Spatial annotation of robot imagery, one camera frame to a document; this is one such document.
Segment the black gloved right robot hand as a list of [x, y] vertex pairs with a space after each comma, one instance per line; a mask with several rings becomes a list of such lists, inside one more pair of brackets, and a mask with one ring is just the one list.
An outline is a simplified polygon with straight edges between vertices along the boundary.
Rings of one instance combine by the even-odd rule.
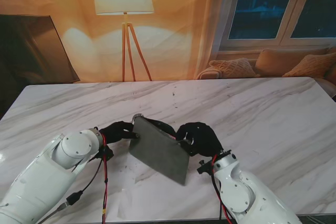
[[176, 132], [176, 140], [190, 156], [213, 157], [224, 150], [213, 129], [202, 122], [181, 125]]

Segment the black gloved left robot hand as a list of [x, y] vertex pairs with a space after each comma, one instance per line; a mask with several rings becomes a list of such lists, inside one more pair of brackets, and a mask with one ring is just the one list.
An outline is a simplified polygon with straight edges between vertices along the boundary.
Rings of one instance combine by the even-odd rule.
[[140, 135], [133, 131], [134, 125], [131, 122], [118, 121], [99, 130], [104, 136], [107, 144], [116, 143], [120, 140], [139, 139]]

